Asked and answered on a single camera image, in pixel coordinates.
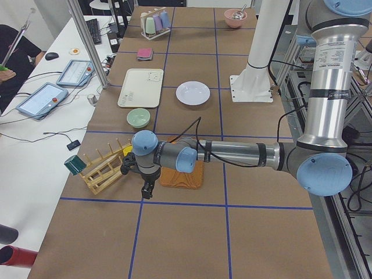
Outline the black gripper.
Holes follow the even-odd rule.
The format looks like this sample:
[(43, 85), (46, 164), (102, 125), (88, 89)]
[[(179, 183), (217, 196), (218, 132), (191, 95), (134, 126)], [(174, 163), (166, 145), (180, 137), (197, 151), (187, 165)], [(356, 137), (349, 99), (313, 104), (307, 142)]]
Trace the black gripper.
[(155, 187), (156, 180), (160, 177), (161, 169), (157, 169), (153, 173), (144, 173), (143, 171), (140, 171), (139, 173), (145, 181), (144, 186), (141, 189), (142, 197), (144, 199), (151, 199), (153, 197), (153, 188)]

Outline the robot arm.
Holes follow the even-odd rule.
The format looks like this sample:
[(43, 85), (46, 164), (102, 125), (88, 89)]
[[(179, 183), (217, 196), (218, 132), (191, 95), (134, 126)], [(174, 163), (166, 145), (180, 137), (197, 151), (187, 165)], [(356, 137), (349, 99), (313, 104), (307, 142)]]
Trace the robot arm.
[(304, 133), (293, 144), (266, 145), (184, 135), (166, 142), (151, 131), (139, 131), (131, 140), (133, 150), (124, 165), (134, 161), (133, 171), (145, 182), (142, 197), (152, 197), (162, 168), (190, 173), (197, 160), (271, 167), (291, 174), (302, 188), (318, 196), (343, 191), (352, 180), (352, 168), (342, 130), (356, 46), (369, 28), (370, 14), (370, 1), (300, 1), (297, 42), (315, 45)]

